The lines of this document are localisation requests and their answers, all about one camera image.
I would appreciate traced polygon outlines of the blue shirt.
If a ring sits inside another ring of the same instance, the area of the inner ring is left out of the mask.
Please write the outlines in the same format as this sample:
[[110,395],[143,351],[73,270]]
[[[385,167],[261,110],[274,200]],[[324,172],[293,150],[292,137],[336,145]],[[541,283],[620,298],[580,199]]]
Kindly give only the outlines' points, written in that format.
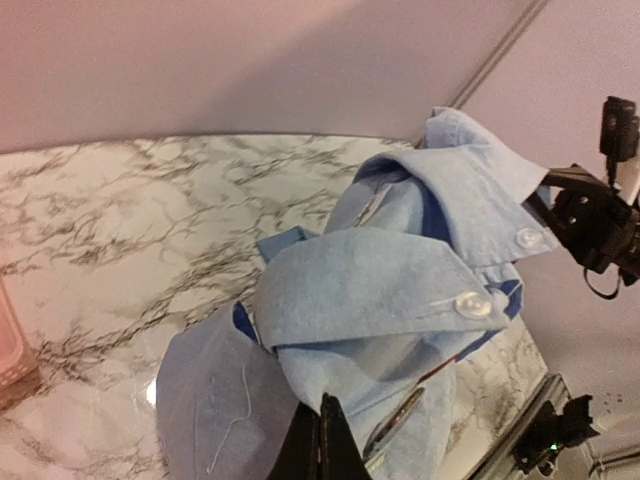
[[[239,302],[176,335],[156,380],[176,479],[266,479],[299,403],[337,397],[371,479],[431,479],[452,424],[456,363],[522,306],[519,260],[557,242],[525,206],[546,170],[466,114],[436,109],[424,143],[367,160],[325,231],[259,245]],[[374,429],[424,394],[384,444]]]

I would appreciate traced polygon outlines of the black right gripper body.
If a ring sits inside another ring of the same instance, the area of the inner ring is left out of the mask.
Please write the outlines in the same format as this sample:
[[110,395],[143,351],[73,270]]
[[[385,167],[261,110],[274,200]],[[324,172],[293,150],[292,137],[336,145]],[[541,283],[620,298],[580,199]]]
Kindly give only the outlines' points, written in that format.
[[624,280],[639,278],[639,210],[615,194],[560,191],[552,212],[564,227],[562,244],[576,262],[602,274],[618,267]]

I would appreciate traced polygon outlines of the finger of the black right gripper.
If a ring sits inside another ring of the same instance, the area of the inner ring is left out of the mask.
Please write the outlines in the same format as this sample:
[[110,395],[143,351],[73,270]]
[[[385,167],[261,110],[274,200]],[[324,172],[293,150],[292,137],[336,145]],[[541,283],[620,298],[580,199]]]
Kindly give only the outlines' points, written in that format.
[[555,235],[578,235],[605,194],[605,183],[578,164],[552,168],[525,200],[525,206]]

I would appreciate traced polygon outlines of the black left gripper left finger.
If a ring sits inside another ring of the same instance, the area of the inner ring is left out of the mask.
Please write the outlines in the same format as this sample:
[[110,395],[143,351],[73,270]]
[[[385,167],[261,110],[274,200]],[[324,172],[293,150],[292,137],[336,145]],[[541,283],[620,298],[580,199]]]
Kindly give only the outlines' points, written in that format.
[[320,416],[299,403],[267,480],[316,480],[319,472]]

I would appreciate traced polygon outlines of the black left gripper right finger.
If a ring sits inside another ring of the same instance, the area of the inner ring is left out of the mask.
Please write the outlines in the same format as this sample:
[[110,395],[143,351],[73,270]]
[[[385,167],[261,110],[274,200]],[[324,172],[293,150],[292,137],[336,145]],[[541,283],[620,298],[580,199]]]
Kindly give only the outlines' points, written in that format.
[[337,397],[324,394],[320,415],[321,480],[371,480]]

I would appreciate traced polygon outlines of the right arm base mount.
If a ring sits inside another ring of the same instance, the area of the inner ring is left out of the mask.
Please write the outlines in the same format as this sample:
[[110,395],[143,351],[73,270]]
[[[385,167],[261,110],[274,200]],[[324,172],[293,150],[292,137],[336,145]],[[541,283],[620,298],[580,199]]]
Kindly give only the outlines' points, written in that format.
[[578,447],[599,436],[590,415],[592,400],[592,395],[573,398],[564,405],[561,413],[557,413],[554,405],[547,401],[514,449],[519,469],[525,474],[535,468],[547,469],[548,476],[564,449]]

